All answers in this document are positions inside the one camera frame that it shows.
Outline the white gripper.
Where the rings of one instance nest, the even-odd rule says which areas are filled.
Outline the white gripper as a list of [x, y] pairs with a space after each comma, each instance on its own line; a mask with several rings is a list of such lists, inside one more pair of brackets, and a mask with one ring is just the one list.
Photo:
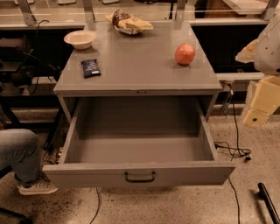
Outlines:
[[280, 16], [275, 15], [257, 39], [252, 40], [235, 56], [241, 63], [254, 62], [255, 70], [264, 74], [248, 85], [242, 123], [250, 128], [265, 124], [280, 107]]

